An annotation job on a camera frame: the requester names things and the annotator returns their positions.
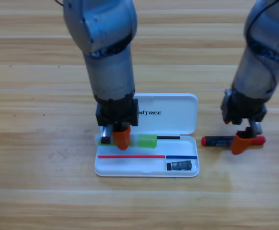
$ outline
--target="green block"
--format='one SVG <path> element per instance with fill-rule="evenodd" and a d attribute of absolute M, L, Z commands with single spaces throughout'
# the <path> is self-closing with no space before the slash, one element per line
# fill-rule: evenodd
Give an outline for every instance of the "green block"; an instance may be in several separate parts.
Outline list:
<path fill-rule="evenodd" d="M 158 136 L 156 134 L 139 134 L 138 147 L 151 148 L 157 147 Z"/>

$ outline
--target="black label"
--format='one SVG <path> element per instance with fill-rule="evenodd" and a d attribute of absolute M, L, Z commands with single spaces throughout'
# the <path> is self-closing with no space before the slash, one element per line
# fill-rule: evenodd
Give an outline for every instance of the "black label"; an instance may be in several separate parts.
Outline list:
<path fill-rule="evenodd" d="M 142 115 L 161 115 L 162 112 L 161 111 L 140 111 L 139 114 L 142 114 Z"/>

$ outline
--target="gray robot arm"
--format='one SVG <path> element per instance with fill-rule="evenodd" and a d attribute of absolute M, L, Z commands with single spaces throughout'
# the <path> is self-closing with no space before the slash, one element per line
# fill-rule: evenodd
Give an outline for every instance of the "gray robot arm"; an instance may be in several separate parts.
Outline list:
<path fill-rule="evenodd" d="M 250 127 L 237 133 L 248 139 L 262 133 L 265 103 L 279 84 L 279 0 L 258 0 L 244 35 L 247 46 L 221 109 L 225 123 L 239 125 L 242 119 L 249 120 Z"/>
<path fill-rule="evenodd" d="M 124 150 L 130 125 L 138 125 L 130 42 L 137 16 L 132 0 L 64 0 L 66 26 L 83 52 L 98 102 L 96 118 L 104 127 L 102 142 Z"/>

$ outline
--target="red marker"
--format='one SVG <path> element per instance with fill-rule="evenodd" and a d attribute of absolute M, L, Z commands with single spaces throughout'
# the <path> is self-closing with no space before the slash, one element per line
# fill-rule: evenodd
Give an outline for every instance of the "red marker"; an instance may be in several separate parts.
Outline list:
<path fill-rule="evenodd" d="M 231 143 L 235 136 L 211 136 L 203 137 L 201 144 L 203 146 L 231 146 Z M 257 136 L 253 138 L 250 145 L 263 145 L 266 142 L 264 136 Z"/>

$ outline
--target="orange clamp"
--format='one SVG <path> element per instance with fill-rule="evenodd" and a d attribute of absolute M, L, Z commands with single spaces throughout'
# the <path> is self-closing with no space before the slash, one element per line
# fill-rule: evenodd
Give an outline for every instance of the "orange clamp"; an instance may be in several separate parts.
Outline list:
<path fill-rule="evenodd" d="M 231 143 L 231 152 L 233 155 L 239 155 L 243 153 L 253 142 L 254 138 L 241 138 L 237 134 L 235 135 Z"/>
<path fill-rule="evenodd" d="M 113 142 L 120 150 L 126 150 L 130 144 L 130 126 L 123 132 L 113 132 Z"/>

